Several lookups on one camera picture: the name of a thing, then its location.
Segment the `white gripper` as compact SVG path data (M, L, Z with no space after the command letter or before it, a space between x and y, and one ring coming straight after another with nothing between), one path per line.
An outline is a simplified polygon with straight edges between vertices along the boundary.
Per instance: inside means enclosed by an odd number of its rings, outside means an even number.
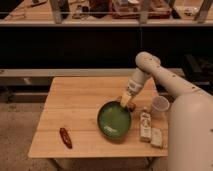
M143 89L146 81L150 78L150 75L142 71L139 68L136 68L128 80L127 92L124 92L121 96L121 106L126 107L127 104L131 101L132 97L136 96Z

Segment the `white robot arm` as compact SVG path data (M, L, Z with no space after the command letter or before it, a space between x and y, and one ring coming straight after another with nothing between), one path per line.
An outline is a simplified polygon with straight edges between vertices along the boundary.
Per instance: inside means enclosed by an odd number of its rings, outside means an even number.
M213 95L162 67L149 52L138 53L135 63L121 106L153 77L174 98L169 111L168 171L213 171Z

